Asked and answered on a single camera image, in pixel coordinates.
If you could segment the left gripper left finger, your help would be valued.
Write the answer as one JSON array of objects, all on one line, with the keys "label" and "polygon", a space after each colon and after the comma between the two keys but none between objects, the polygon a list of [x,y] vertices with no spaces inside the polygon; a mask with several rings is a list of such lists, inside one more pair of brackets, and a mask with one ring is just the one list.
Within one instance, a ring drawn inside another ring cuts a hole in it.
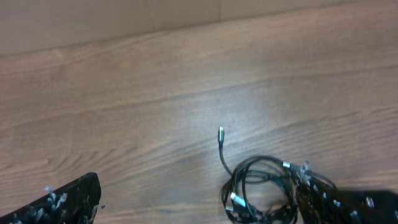
[{"label": "left gripper left finger", "polygon": [[97,173],[89,172],[1,217],[1,224],[93,224],[101,199]]}]

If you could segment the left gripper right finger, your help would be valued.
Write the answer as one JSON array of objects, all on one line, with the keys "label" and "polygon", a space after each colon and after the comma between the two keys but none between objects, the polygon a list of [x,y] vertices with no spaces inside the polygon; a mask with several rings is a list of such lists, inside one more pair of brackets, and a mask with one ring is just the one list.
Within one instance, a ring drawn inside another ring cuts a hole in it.
[{"label": "left gripper right finger", "polygon": [[304,223],[397,224],[397,193],[339,189],[332,181],[295,166],[296,201]]}]

